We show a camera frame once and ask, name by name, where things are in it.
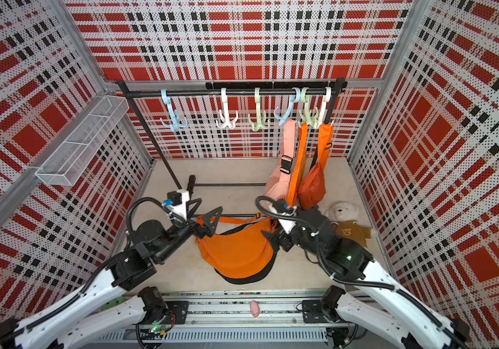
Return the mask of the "orange bag with black trim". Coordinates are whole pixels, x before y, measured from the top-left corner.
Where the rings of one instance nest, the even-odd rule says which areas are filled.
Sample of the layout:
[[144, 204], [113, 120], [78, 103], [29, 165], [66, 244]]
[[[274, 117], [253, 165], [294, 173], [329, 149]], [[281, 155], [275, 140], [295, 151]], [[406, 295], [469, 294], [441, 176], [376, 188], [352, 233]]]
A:
[[270, 239], [276, 237], [278, 223], [258, 214], [253, 218], [220, 218], [234, 228], [212, 237], [197, 238], [205, 262], [230, 284], [253, 284], [271, 272], [277, 251]]

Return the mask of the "pink bag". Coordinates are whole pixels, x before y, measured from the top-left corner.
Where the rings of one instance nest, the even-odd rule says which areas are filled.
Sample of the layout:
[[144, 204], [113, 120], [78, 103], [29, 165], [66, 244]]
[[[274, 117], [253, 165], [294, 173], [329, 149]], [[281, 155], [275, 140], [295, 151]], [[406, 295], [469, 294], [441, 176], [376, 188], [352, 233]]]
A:
[[292, 168], [296, 155], [296, 121], [288, 120], [284, 124], [283, 140], [278, 158], [278, 165], [265, 185], [265, 195], [271, 199], [290, 199]]

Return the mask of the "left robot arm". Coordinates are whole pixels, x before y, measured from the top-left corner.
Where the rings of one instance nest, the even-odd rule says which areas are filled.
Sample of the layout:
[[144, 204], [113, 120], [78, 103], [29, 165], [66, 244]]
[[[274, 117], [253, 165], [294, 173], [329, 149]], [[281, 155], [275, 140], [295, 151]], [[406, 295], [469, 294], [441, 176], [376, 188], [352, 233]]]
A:
[[[172, 225], [164, 228], [159, 221], [150, 220], [133, 228], [133, 213], [145, 202], [162, 209]], [[103, 310], [102, 306], [153, 276], [156, 266], [164, 264], [192, 236], [214, 235], [223, 209], [219, 206], [196, 221], [194, 215], [201, 202], [186, 190], [170, 192], [164, 202], [151, 197], [134, 202], [125, 220], [129, 246], [55, 304], [27, 318], [3, 321], [0, 347], [81, 348], [112, 330], [165, 318], [169, 309], [154, 286], [113, 308]]]

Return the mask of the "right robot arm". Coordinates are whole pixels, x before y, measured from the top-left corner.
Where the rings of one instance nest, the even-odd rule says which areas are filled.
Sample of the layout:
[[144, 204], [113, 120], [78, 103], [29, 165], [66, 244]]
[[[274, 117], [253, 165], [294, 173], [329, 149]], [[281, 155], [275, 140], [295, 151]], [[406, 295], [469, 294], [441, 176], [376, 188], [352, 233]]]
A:
[[397, 282], [359, 243], [336, 235], [316, 206], [299, 209], [284, 199], [258, 196], [255, 205], [278, 221], [291, 245], [316, 256], [334, 282], [321, 300], [331, 322], [343, 320], [397, 348], [466, 348], [470, 327], [429, 308]]

